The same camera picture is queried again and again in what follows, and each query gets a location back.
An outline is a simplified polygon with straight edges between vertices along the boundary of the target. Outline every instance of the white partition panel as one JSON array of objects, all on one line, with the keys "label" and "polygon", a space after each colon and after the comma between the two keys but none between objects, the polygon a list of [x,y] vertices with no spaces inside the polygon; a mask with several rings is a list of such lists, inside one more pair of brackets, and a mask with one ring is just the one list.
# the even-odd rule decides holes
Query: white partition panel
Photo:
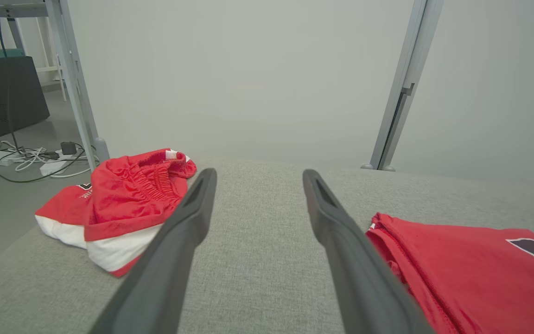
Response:
[{"label": "white partition panel", "polygon": [[391,165],[534,183],[534,1],[445,0]]},{"label": "white partition panel", "polygon": [[413,0],[72,0],[110,155],[369,161]]}]

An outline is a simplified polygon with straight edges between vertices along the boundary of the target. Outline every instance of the gray floor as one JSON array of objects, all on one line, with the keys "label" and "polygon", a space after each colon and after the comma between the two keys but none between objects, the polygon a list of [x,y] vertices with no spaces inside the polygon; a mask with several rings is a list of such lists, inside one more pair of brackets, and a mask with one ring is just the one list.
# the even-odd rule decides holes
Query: gray floor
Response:
[{"label": "gray floor", "polygon": [[[62,141],[74,141],[81,144],[76,121],[70,102],[64,102],[61,91],[44,94],[51,116],[41,123],[15,132],[19,145],[25,148],[44,147],[58,150]],[[12,142],[10,135],[1,139]],[[15,166],[0,167],[0,173],[13,180],[30,180],[40,177],[39,167],[34,164],[20,173]],[[76,161],[67,169],[66,174],[76,173],[87,168],[86,161]],[[65,186],[82,184],[89,181],[89,173],[71,178],[46,178],[32,183],[17,184],[0,178],[0,253],[13,241],[35,226],[34,212],[48,199]]]}]

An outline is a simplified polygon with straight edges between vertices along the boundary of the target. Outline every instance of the red garment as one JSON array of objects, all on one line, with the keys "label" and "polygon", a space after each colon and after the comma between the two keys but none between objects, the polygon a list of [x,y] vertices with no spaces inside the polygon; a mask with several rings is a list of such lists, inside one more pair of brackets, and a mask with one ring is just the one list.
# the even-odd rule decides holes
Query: red garment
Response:
[{"label": "red garment", "polygon": [[83,249],[116,277],[129,271],[187,192],[197,167],[157,150],[104,161],[91,184],[68,186],[36,211],[49,237]]},{"label": "red garment", "polygon": [[534,233],[372,222],[367,237],[438,334],[534,333]]}]

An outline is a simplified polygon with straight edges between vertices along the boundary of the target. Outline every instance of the white table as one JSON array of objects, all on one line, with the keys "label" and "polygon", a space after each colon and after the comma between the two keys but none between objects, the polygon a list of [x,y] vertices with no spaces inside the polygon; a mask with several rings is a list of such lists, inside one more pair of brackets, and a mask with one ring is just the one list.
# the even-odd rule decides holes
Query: white table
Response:
[{"label": "white table", "polygon": [[70,96],[71,107],[76,117],[88,165],[93,171],[96,164],[91,144],[98,137],[98,134],[89,106],[67,0],[41,0],[40,2],[36,0],[0,0],[0,17],[8,19],[13,39],[16,46],[20,48],[22,48],[22,42],[15,19],[18,17],[49,17],[55,47],[59,53],[61,66],[65,69],[64,79]]}]

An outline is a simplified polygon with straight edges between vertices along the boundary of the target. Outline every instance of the gray sofa cushion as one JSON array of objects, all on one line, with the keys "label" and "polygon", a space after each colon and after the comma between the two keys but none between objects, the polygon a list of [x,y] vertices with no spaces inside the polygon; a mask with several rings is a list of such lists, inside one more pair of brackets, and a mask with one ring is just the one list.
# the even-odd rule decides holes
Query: gray sofa cushion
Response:
[{"label": "gray sofa cushion", "polygon": [[[328,262],[305,206],[301,173],[311,166],[195,162],[200,171],[218,171],[218,187],[179,332],[342,333]],[[376,212],[426,224],[534,231],[534,190],[528,188],[316,169],[363,231]],[[120,283],[85,251],[35,227],[0,255],[0,333],[87,332]]]}]

